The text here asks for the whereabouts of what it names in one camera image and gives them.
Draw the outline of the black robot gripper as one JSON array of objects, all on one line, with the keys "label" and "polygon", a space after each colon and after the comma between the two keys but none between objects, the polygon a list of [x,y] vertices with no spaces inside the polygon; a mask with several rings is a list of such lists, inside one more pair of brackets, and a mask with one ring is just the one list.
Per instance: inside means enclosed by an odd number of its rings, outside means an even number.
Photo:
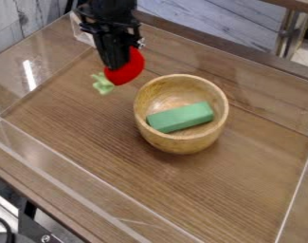
[{"label": "black robot gripper", "polygon": [[137,0],[85,0],[76,7],[80,30],[93,35],[100,59],[109,70],[129,62],[129,46],[144,47],[141,23],[133,15]]}]

